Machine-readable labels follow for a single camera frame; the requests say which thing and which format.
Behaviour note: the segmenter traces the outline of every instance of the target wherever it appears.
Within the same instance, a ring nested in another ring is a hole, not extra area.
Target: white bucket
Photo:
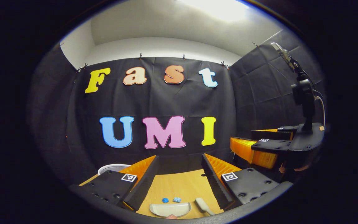
[[[105,165],[102,166],[99,170],[98,170],[98,175],[101,175],[102,173],[106,172],[107,170],[111,170],[111,171],[121,171],[123,169],[125,169],[126,167],[129,167],[130,165],[127,164],[109,164],[109,165]]]

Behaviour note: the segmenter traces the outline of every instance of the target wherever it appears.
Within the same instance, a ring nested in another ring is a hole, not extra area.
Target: small blue toy
[[[174,202],[181,202],[182,200],[181,200],[181,198],[175,197],[175,198],[173,199],[173,201],[174,201]]]

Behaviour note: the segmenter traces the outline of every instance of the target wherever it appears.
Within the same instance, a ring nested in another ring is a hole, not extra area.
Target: hand
[[[167,217],[167,219],[178,219],[178,217],[176,217],[176,216],[174,216],[174,215],[172,214],[172,215],[169,215],[169,216]]]
[[[307,164],[307,165],[304,166],[304,167],[297,168],[297,169],[294,169],[294,170],[295,170],[295,171],[302,171],[302,170],[305,170],[305,169],[307,169],[307,168],[309,168],[309,167],[310,167],[310,163]],[[280,167],[278,170],[280,171],[280,173],[285,173],[286,168],[282,167],[282,164],[281,164],[281,167]]]

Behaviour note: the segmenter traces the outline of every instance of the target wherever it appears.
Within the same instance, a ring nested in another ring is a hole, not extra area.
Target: yellow letter
[[[201,119],[204,123],[204,140],[201,142],[203,146],[215,144],[216,140],[213,138],[213,124],[216,119],[214,117],[205,117]]]
[[[141,85],[147,80],[145,77],[145,69],[142,67],[130,68],[125,73],[127,76],[125,76],[122,81],[125,85],[133,85],[135,83]]]
[[[88,88],[85,89],[85,93],[96,92],[98,87],[96,84],[101,85],[104,80],[104,75],[110,74],[110,68],[104,68],[91,72],[91,79],[89,80]]]

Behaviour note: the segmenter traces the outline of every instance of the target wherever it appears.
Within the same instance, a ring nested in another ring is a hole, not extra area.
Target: light blue letter
[[[214,88],[218,85],[216,81],[212,81],[212,76],[215,76],[215,72],[209,71],[209,68],[199,71],[199,74],[203,75],[203,81],[206,86]]]
[[[114,118],[105,117],[101,118],[99,121],[102,124],[103,139],[107,145],[114,148],[123,148],[129,146],[132,143],[132,122],[134,121],[133,117],[120,118],[120,122],[124,126],[124,138],[122,140],[117,140],[114,137]]]

